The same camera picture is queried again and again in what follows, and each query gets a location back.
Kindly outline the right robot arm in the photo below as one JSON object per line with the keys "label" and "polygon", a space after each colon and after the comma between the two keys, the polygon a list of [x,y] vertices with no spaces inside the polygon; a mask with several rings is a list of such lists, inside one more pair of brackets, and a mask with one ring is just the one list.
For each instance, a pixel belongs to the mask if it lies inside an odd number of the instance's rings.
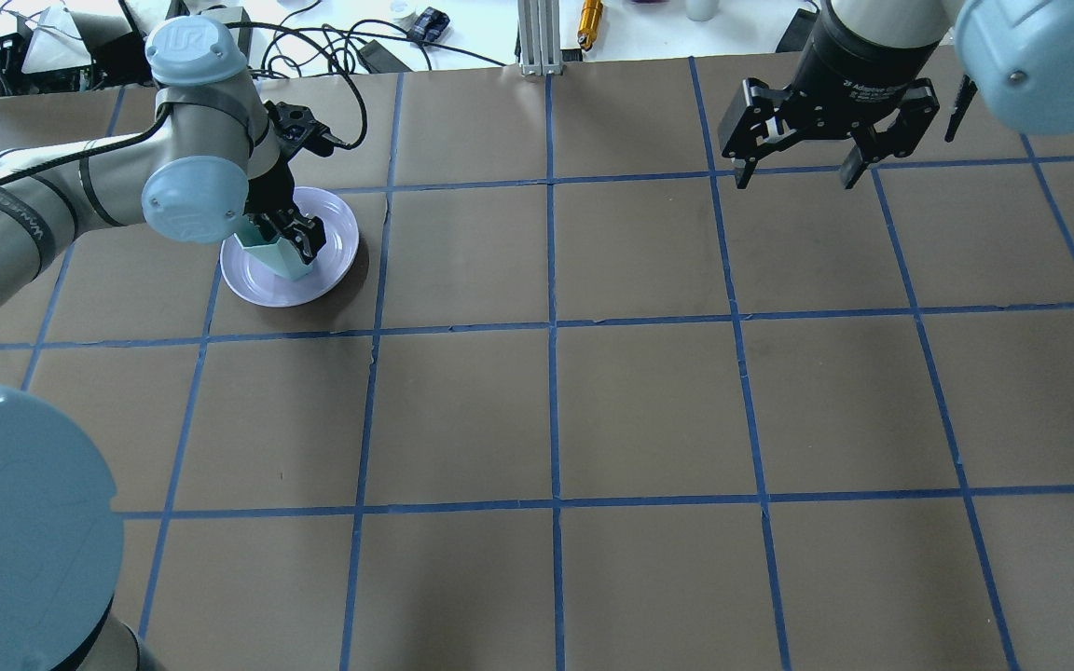
{"label": "right robot arm", "polygon": [[963,76],[946,141],[973,101],[1020,133],[1074,132],[1074,1],[822,1],[789,84],[743,81],[725,111],[721,154],[737,186],[801,142],[851,141],[847,188],[911,156],[941,110],[921,69],[947,35]]}

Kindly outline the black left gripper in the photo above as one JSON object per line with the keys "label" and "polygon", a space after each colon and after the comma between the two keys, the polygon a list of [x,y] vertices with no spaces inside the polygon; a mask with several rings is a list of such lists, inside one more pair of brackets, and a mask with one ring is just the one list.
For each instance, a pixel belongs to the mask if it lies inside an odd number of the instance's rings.
{"label": "black left gripper", "polygon": [[248,179],[244,213],[253,217],[260,245],[289,240],[304,265],[311,265],[326,243],[324,222],[320,217],[299,211],[295,201],[295,179],[286,158],[277,158],[271,169]]}

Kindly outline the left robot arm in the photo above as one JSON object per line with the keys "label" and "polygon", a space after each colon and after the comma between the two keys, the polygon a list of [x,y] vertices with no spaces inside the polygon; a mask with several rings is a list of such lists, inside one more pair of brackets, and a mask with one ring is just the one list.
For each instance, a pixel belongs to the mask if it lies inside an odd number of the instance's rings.
{"label": "left robot arm", "polygon": [[[0,154],[0,307],[82,235],[145,224],[171,240],[238,238],[287,259],[324,249],[294,201],[282,123],[216,19],[163,21],[146,39],[158,84],[140,133]],[[124,522],[101,450],[30,392],[0,385],[0,670],[158,670],[114,613]]]}

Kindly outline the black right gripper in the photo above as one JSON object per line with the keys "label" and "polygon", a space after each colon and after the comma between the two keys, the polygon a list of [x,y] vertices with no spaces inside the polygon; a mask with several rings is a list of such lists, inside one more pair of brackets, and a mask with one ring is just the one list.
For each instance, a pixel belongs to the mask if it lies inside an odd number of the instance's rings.
{"label": "black right gripper", "polygon": [[[787,88],[745,79],[719,123],[721,157],[732,161],[735,187],[748,188],[764,157],[777,154],[788,132],[806,141],[852,138],[839,178],[853,188],[884,157],[908,157],[937,118],[933,82],[921,76],[937,47],[881,46],[822,11]],[[892,119],[884,130],[879,123]]]}

